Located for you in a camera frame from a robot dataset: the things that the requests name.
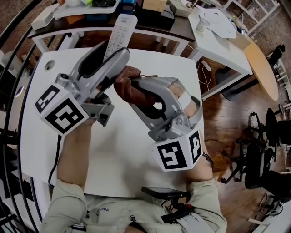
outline black wristband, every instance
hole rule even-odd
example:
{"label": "black wristband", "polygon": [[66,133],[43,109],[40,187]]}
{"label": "black wristband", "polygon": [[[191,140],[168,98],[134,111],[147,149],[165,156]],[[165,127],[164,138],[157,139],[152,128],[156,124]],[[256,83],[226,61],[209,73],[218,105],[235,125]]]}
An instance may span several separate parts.
{"label": "black wristband", "polygon": [[206,154],[205,152],[203,152],[202,153],[202,156],[204,156],[205,157],[205,159],[210,163],[210,165],[211,165],[211,168],[213,169],[213,167],[214,167],[214,164],[213,164],[213,161],[212,161],[212,159],[209,157],[209,155],[208,154]]}

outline orange table top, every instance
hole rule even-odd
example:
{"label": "orange table top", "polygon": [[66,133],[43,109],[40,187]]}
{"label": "orange table top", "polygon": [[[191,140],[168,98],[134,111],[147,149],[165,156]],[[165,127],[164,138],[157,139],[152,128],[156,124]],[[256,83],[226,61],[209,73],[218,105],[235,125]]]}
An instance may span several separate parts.
{"label": "orange table top", "polygon": [[254,75],[260,85],[274,101],[278,100],[279,91],[273,70],[260,48],[250,39],[251,44],[244,49]]}

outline desk hole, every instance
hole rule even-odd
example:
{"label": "desk hole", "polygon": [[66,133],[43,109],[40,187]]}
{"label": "desk hole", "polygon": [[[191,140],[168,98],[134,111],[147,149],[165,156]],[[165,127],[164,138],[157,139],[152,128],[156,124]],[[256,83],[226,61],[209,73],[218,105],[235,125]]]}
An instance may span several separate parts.
{"label": "desk hole", "polygon": [[45,71],[50,71],[55,66],[55,60],[50,60],[45,65]]}

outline black railing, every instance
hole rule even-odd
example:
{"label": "black railing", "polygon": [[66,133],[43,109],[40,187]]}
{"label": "black railing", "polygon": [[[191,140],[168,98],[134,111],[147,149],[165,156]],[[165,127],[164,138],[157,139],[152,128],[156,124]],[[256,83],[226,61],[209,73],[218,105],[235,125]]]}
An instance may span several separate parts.
{"label": "black railing", "polygon": [[[4,45],[4,43],[6,42],[6,40],[8,39],[8,37],[10,36],[10,34],[12,33],[12,31],[15,29],[15,27],[23,20],[23,18],[29,13],[31,12],[39,3],[41,2],[41,0],[32,0],[10,23],[9,25],[5,28],[5,30],[2,32],[2,34],[0,35],[0,49],[2,48],[2,46]],[[4,70],[0,76],[0,83],[3,80],[3,78],[5,78],[5,76],[7,75],[8,69],[12,63],[12,60],[14,58],[14,56],[16,55],[17,51],[20,49],[21,45],[23,44],[24,40],[27,38],[28,34],[31,32],[32,28],[30,27],[25,34],[22,36],[22,38],[19,40],[18,44],[16,45],[11,57],[9,58],[7,65],[4,67]],[[55,36],[52,36],[50,39],[50,42],[48,43],[48,47],[51,45],[52,41],[54,40]],[[6,108],[6,117],[5,117],[5,125],[4,125],[4,129],[1,132],[1,136],[0,136],[0,143],[2,144],[3,147],[3,162],[4,162],[4,171],[5,171],[5,181],[8,187],[8,191],[9,191],[9,195],[10,198],[12,200],[13,203],[13,207],[15,209],[17,218],[15,219],[19,224],[22,225],[23,230],[25,231],[25,233],[31,233],[31,232],[36,232],[38,233],[38,228],[35,224],[35,221],[31,215],[31,211],[27,202],[27,199],[25,197],[24,194],[24,189],[23,189],[23,180],[22,180],[22,169],[21,169],[21,156],[20,156],[20,137],[21,137],[21,127],[22,127],[22,117],[23,117],[23,113],[24,113],[24,108],[25,108],[25,102],[26,102],[26,98],[27,98],[27,93],[31,84],[31,80],[33,77],[33,74],[31,75],[31,79],[28,83],[27,89],[26,89],[26,93],[22,102],[22,107],[21,107],[21,111],[20,111],[20,120],[19,120],[19,124],[18,124],[18,131],[17,133],[13,132],[14,134],[11,135],[11,132],[8,130],[8,125],[9,125],[9,120],[10,120],[10,114],[11,114],[11,109],[12,109],[12,104],[13,104],[13,100],[15,98],[15,92],[17,90],[17,86],[19,84],[19,81],[22,77],[22,73],[25,70],[26,66],[28,65],[29,62],[29,58],[31,57],[31,55],[33,54],[33,51],[35,49],[36,45],[33,45],[31,47],[31,49],[29,50],[29,52],[27,53],[26,59],[24,60],[22,67],[20,69],[20,72],[17,75],[17,78],[14,82],[10,97],[9,97],[9,101],[8,101],[8,105]],[[18,210],[17,204],[15,202],[15,198],[14,198],[14,194],[11,190],[10,187],[10,179],[11,177],[8,174],[8,156],[7,156],[7,145],[8,144],[14,144],[17,146],[17,165],[18,165],[18,176],[19,176],[19,186],[20,186],[20,192],[22,194],[23,197],[23,201],[24,201],[24,205],[25,208],[27,210],[29,219],[31,221],[31,224],[34,228],[34,231],[32,229],[30,229],[29,227],[27,227],[20,215],[20,212]],[[42,221],[42,216],[40,213],[40,209],[38,206],[38,202],[36,199],[36,195],[35,195],[35,186],[34,186],[34,180],[33,178],[30,178],[30,185],[31,185],[31,191],[32,191],[32,196],[33,196],[33,200],[35,203],[35,207],[38,213],[38,216],[40,218],[40,221]],[[12,230],[14,233],[17,233],[16,229],[15,229],[15,225],[12,223],[11,218],[8,216],[7,212],[5,211],[5,206],[2,202],[2,199],[0,197],[0,206],[1,209],[7,219],[7,222],[9,222]]]}

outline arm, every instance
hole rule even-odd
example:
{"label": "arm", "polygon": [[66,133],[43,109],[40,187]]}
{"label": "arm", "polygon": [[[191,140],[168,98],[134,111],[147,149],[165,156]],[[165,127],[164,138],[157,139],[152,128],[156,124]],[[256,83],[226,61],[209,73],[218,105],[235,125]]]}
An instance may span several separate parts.
{"label": "arm", "polygon": [[41,233],[70,233],[86,215],[84,185],[93,120],[85,121],[65,137],[57,165],[57,181]]}
{"label": "arm", "polygon": [[[202,149],[207,153],[201,133],[200,137]],[[227,222],[220,211],[212,168],[205,157],[201,157],[191,170],[185,172],[185,181],[187,190],[191,193],[188,204],[195,207],[194,213],[198,214],[214,232],[226,232]]]}
{"label": "arm", "polygon": [[65,137],[57,166],[57,179],[77,184],[83,190],[89,166],[89,146],[94,120],[87,120]]}

